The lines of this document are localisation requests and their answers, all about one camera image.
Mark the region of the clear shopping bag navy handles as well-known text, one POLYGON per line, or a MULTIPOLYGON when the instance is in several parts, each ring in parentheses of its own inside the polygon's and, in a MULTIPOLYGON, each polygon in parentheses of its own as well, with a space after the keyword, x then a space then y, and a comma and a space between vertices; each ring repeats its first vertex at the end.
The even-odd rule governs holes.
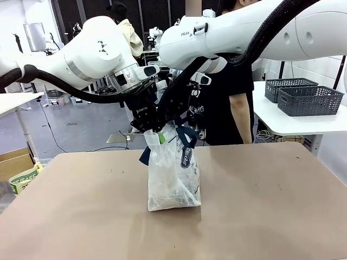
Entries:
POLYGON ((194 155, 195 132, 168 122, 166 141, 159 143, 158 133, 144 133, 147 148, 139 161, 148 167, 148 210, 159 211, 201 206, 200 166, 194 155))

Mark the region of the person in black t-shirt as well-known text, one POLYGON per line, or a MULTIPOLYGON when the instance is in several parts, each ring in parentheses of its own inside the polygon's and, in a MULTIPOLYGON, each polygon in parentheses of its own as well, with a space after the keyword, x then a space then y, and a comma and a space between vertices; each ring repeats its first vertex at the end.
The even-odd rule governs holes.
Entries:
POLYGON ((217 73, 209 74, 211 84, 206 88, 204 119, 205 141, 210 146, 244 144, 234 121, 229 97, 246 94, 249 111, 252 141, 254 141, 254 107, 252 66, 244 64, 233 67, 227 63, 217 73))

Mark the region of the green and white paper bag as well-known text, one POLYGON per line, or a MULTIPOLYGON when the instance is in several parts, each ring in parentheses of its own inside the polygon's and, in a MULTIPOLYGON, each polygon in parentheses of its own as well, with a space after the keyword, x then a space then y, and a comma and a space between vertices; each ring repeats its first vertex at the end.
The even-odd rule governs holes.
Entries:
POLYGON ((43 170, 40 162, 37 162, 33 168, 21 172, 9 179, 10 186, 15 195, 20 194, 31 181, 33 181, 38 174, 43 170))

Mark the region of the cardboard box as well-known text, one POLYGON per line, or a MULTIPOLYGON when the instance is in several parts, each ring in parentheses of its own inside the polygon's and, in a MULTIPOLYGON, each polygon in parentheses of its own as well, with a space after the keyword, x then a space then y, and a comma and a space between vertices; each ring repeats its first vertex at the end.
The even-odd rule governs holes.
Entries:
POLYGON ((0 154, 0 182, 34 167, 34 161, 27 147, 0 154))

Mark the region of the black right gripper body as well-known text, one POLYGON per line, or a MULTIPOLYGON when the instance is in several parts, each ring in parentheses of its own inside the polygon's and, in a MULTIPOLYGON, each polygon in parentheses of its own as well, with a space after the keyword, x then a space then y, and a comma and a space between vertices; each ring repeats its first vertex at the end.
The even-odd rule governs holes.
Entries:
POLYGON ((204 126, 204 102, 202 97, 190 97, 187 117, 189 126, 204 126))

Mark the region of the black light stand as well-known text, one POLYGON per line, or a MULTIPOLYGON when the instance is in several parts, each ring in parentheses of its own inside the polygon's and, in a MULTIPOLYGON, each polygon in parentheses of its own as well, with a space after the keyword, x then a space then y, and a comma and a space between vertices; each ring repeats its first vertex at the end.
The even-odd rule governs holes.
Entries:
POLYGON ((13 34, 14 37, 15 37, 15 41, 17 43, 17 46, 18 46, 18 49, 19 51, 22 53, 23 52, 23 49, 22 49, 22 46, 21 46, 21 41, 20 41, 20 37, 17 35, 17 34, 13 34))

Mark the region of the person's left forearm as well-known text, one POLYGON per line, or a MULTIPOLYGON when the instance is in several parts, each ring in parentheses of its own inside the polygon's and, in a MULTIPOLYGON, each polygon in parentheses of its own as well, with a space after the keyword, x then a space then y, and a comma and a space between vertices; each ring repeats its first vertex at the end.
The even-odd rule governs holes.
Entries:
POLYGON ((250 111, 246 94, 229 97, 230 109, 244 144, 251 144, 250 111))

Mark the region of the metal floor plate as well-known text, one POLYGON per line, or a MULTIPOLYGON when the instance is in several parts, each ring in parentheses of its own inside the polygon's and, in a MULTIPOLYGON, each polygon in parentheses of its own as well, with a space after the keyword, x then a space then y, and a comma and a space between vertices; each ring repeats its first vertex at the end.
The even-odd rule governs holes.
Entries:
POLYGON ((134 133, 113 133, 109 136, 106 143, 107 144, 119 144, 119 143, 127 143, 133 142, 136 135, 134 133))

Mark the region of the white side table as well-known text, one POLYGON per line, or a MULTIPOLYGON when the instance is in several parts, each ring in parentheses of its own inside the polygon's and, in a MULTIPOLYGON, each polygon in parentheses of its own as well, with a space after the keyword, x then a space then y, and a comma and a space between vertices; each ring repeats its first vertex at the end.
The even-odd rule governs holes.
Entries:
POLYGON ((255 81, 254 113, 276 135, 323 135, 347 132, 347 107, 341 105, 336 115, 291 117, 265 98, 265 82, 255 81))

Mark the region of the grey plastic herringbone basket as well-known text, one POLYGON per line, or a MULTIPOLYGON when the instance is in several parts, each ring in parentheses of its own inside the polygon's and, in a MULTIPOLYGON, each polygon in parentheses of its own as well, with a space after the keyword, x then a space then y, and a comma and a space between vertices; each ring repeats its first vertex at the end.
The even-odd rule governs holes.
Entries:
POLYGON ((326 86, 280 88, 278 108, 288 116, 335 115, 343 96, 326 86))
POLYGON ((317 86, 318 83, 306 78, 266 80, 265 97, 272 103, 278 103, 280 88, 317 86))

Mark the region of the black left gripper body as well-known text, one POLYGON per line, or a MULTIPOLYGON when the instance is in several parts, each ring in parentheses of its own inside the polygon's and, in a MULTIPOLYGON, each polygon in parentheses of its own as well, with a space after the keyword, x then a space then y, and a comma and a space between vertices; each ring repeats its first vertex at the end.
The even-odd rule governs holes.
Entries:
POLYGON ((145 81, 128 93, 125 104, 132 112, 131 125, 140 132, 153 130, 159 132, 163 128, 157 112, 157 86, 155 81, 145 81))

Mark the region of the black slanted pole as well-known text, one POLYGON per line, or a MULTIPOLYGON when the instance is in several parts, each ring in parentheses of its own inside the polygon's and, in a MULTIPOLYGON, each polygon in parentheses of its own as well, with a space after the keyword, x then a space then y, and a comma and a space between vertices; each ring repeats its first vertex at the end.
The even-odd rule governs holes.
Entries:
POLYGON ((334 90, 337 90, 337 87, 338 87, 338 84, 339 84, 339 81, 340 81, 340 78, 341 78, 341 75, 342 75, 342 72, 343 72, 343 69, 344 69, 345 61, 346 61, 346 56, 343 55, 342 59, 341 59, 340 66, 339 66, 339 69, 338 69, 338 73, 337 73, 337 76, 336 76, 336 79, 335 79, 335 82, 334 82, 334 85, 333 85, 333 89, 334 90))

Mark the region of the white box under table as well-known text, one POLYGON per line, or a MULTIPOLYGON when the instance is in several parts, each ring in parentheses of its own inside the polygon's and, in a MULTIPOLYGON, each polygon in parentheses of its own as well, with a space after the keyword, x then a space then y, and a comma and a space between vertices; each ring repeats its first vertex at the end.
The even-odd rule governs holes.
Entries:
POLYGON ((323 135, 305 135, 304 136, 304 146, 315 156, 318 156, 320 144, 322 142, 323 135))

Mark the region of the mannequin in cream jacket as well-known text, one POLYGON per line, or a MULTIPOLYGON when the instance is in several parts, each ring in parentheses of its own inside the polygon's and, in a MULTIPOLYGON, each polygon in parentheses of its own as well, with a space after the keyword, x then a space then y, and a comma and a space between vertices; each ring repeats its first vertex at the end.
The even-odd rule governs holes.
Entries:
POLYGON ((135 59, 138 59, 144 50, 144 45, 140 37, 135 32, 133 25, 127 18, 128 8, 122 2, 113 0, 112 4, 106 8, 108 16, 120 26, 125 39, 127 40, 131 53, 135 59))

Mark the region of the grey softbox panel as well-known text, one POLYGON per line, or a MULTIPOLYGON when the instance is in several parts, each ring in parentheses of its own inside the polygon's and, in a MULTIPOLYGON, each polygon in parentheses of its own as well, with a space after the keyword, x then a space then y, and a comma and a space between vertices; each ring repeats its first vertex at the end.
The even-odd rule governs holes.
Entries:
POLYGON ((32 52, 44 51, 46 49, 45 32, 42 23, 26 23, 24 31, 32 52))

